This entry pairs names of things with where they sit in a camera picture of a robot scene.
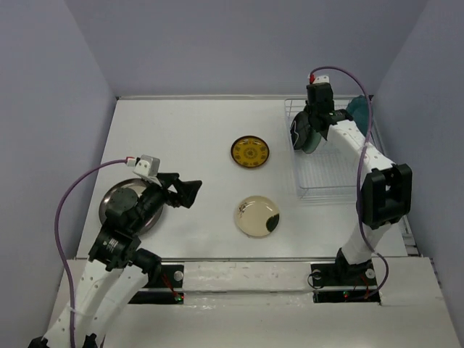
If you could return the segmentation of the black plate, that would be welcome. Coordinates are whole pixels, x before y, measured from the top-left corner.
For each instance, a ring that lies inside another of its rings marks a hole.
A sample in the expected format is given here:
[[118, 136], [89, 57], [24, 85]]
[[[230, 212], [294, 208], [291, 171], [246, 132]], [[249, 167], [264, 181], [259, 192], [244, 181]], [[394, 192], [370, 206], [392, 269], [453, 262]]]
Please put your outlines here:
[[303, 139], [305, 137], [305, 128], [308, 126], [308, 113], [301, 111], [292, 120], [290, 126], [291, 142], [295, 151], [301, 151]]

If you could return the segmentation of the light blue floral plate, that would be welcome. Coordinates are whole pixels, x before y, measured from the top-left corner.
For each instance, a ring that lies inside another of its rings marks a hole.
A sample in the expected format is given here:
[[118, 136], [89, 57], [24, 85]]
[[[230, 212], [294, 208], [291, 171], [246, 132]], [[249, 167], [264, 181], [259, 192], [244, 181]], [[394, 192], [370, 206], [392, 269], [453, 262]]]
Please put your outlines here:
[[302, 151], [312, 154], [321, 142], [322, 136], [310, 125], [305, 128]]

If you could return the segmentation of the teal scalloped plate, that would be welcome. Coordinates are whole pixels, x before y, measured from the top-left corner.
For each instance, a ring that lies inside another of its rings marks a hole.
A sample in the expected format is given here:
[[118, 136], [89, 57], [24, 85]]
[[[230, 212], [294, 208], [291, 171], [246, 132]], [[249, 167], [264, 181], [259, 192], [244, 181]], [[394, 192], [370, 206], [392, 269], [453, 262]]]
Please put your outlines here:
[[369, 102], [363, 95], [353, 98], [347, 105], [346, 111], [352, 116], [356, 126], [366, 136], [369, 127]]

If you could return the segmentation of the yellow patterned plate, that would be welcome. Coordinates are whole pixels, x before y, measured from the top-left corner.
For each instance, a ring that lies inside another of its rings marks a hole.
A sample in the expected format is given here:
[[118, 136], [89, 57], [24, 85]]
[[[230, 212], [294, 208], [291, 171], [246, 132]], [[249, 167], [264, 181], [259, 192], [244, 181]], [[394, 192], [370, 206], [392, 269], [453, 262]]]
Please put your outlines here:
[[262, 167], [270, 157], [268, 144], [258, 136], [242, 136], [230, 149], [232, 160], [240, 167], [256, 169]]

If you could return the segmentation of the beige ink-painted plate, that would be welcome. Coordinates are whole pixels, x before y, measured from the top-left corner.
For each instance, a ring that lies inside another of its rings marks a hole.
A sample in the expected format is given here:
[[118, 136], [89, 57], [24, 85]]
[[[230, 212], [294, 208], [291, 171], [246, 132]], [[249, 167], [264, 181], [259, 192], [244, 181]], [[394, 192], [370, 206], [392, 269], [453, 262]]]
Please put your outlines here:
[[251, 238], [265, 238], [280, 222], [278, 205], [265, 196], [248, 196], [240, 201], [233, 218], [237, 228]]

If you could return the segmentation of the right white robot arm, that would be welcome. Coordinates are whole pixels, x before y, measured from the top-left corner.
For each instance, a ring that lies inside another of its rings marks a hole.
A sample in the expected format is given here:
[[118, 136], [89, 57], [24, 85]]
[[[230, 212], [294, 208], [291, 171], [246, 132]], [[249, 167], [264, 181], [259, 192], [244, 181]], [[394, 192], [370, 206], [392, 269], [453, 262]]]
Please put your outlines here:
[[353, 116], [335, 108], [330, 83], [307, 85], [306, 110], [311, 128], [357, 168], [357, 225], [334, 264], [316, 275], [324, 286], [348, 286], [368, 269], [384, 234], [410, 211], [413, 172], [380, 153]]

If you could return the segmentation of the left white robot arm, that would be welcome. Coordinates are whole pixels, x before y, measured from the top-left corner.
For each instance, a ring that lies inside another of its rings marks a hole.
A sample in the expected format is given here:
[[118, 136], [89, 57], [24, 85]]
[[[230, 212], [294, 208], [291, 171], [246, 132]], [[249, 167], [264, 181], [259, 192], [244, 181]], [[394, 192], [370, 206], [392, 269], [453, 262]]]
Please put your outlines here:
[[30, 347], [100, 347], [136, 293], [159, 281], [162, 259], [141, 248], [141, 230], [165, 205], [190, 208], [202, 182], [159, 173], [145, 179], [144, 185], [141, 193], [130, 186], [112, 192], [83, 274], [78, 285], [70, 288], [69, 304]]

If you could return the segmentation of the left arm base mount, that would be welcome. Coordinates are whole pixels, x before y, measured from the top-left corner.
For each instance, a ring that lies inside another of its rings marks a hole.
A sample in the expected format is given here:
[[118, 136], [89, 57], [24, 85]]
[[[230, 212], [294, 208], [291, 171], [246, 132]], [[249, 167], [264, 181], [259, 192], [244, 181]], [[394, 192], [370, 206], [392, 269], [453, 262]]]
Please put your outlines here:
[[184, 265], [163, 264], [156, 280], [150, 280], [129, 301], [130, 305], [182, 305]]

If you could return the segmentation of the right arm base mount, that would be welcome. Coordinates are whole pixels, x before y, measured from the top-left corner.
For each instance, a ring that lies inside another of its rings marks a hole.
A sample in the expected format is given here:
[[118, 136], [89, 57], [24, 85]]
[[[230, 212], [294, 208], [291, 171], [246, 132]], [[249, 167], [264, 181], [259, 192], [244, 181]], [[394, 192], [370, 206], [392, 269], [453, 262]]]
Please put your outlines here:
[[347, 275], [341, 275], [335, 263], [311, 264], [307, 283], [313, 290], [315, 304], [381, 303], [372, 262]]

